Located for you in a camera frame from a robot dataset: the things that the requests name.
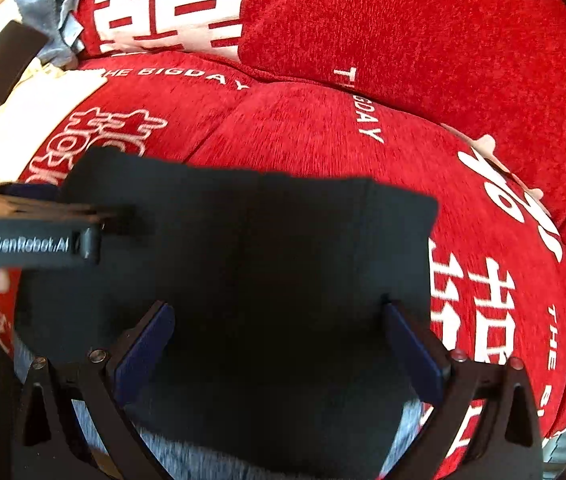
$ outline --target red pillow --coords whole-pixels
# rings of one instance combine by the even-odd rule
[[[371,176],[434,196],[432,328],[477,360],[523,358],[543,435],[559,415],[566,424],[566,246],[535,202],[464,142],[359,95],[256,81],[176,52],[82,68],[106,69],[108,82],[59,124],[23,180],[60,184],[88,146],[110,144],[196,166]],[[12,319],[10,305],[0,301],[0,312]],[[458,463],[476,420],[468,417],[443,471]]]
[[[170,46],[342,85],[477,139],[544,191],[566,243],[560,0],[82,0],[90,56]]]

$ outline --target black fabric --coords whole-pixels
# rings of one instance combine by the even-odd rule
[[[111,149],[89,150],[61,196],[137,215],[98,267],[23,273],[16,329],[36,354],[82,359],[167,301],[175,335],[133,420],[274,471],[378,473],[411,397],[381,298],[428,322],[434,200]]]

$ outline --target silver bolt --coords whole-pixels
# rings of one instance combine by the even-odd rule
[[[525,364],[518,357],[510,357],[508,362],[509,365],[514,368],[514,370],[522,370],[523,368],[525,368]]]
[[[449,353],[449,356],[457,363],[464,363],[468,360],[467,354],[460,348],[454,348],[454,350]]]
[[[90,352],[90,361],[93,363],[101,363],[108,356],[105,350],[92,350]]]
[[[45,359],[45,357],[37,357],[33,362],[32,362],[32,368],[34,368],[35,370],[41,370],[41,368],[43,368],[46,364],[47,364],[47,360]]]

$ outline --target finger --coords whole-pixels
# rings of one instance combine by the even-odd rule
[[[10,275],[7,270],[0,269],[0,294],[5,294],[10,290]]]

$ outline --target blue cloth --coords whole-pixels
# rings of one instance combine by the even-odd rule
[[[18,335],[14,334],[14,371],[22,383],[25,382],[33,360],[32,352],[25,347]],[[105,453],[105,447],[85,403],[79,400],[73,402],[87,443]],[[403,406],[399,429],[382,467],[383,474],[398,462],[416,437],[420,418],[421,402],[418,399],[415,398]],[[175,480],[310,480],[306,476],[271,473],[236,458],[190,444],[171,442],[138,425],[136,427],[149,450]]]
[[[75,52],[82,46],[78,35],[83,27],[70,14],[78,0],[15,0],[23,23],[45,34],[49,41],[38,54],[41,64],[76,68]]]

